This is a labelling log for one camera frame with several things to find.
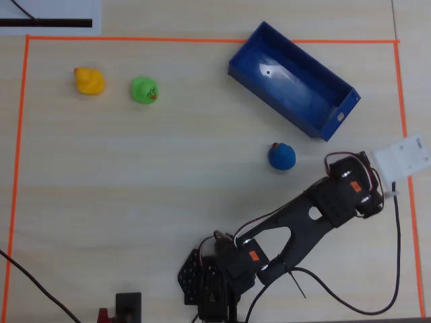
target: black base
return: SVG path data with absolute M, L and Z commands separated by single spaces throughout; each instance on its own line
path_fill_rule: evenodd
M 116 323 L 141 323 L 141 293 L 115 294 L 115 318 Z
M 204 322 L 238 323 L 236 306 L 240 296 L 230 288 L 219 271 L 215 256 L 202 257 L 193 249 L 178 273 L 183 289 L 184 304 L 197 306 L 199 319 Z

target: black mount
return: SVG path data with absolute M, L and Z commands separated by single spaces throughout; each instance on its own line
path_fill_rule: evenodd
M 236 306 L 240 296 L 229 287 L 218 270 L 215 256 L 202 257 L 193 249 L 178 274 L 185 305 L 197 305 L 199 319 L 204 322 L 238 323 Z

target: blue container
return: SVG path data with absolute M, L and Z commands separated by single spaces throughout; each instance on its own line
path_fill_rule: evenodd
M 228 73 L 309 137 L 325 141 L 360 100 L 352 86 L 266 22 L 230 60 Z

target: orange tape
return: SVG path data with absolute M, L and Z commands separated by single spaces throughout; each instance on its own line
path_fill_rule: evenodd
M 395 69 L 397 71 L 399 111 L 401 113 L 401 124 L 403 126 L 403 137 L 406 138 L 406 136 L 407 136 L 407 123 L 405 121 L 403 86 L 401 84 L 401 69 L 399 68 L 399 54 L 398 54 L 398 44 L 397 43 L 394 43 L 394 45 L 393 45 L 393 52 L 395 55 Z M 422 290 L 422 272 L 421 272 L 421 268 L 420 268 L 418 225 L 417 225 L 417 221 L 416 221 L 415 194 L 414 194 L 414 190 L 413 190 L 413 180 L 411 179 L 411 176 L 409 176 L 408 182 L 409 182 L 409 196 L 410 196 L 411 226 L 413 227 L 413 245 L 414 245 L 414 250 L 415 250 L 416 281 L 418 284 L 419 309 L 420 309 L 420 316 L 422 318 L 425 318 L 424 292 Z
M 7 245 L 7 255 L 9 257 L 12 257 L 13 229 L 15 227 L 16 196 L 17 196 L 17 192 L 18 192 L 18 174 L 20 172 L 22 113 L 24 111 L 24 94 L 26 93 L 28 45 L 29 44 L 30 44 L 30 37 L 29 37 L 29 35 L 26 35 L 26 47 L 24 48 L 24 62 L 22 64 L 20 111 L 18 112 L 18 128 L 17 128 L 17 133 L 16 133 L 15 169 L 13 171 L 11 221 L 10 221 L 10 225 L 9 225 L 9 242 Z M 1 323 L 6 323 L 7 296 L 9 294 L 8 292 L 9 292 L 10 274 L 11 274 L 11 263 L 9 261 L 7 261 L 6 262 L 6 275 L 5 275 L 5 289 L 3 292 L 3 309 L 1 311 Z
M 109 37 L 109 36 L 30 36 L 34 40 L 117 40 L 130 42 L 222 42 L 245 43 L 245 39 L 172 38 L 172 37 Z M 394 44 L 399 40 L 339 40 L 339 39 L 293 39 L 297 44 Z

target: white paper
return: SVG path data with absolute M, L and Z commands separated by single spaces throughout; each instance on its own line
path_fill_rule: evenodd
M 0 27 L 2 35 L 91 36 L 102 33 L 102 0 L 17 0 L 36 18 L 93 19 L 92 28 Z M 27 18 L 11 1 L 0 1 L 0 18 Z

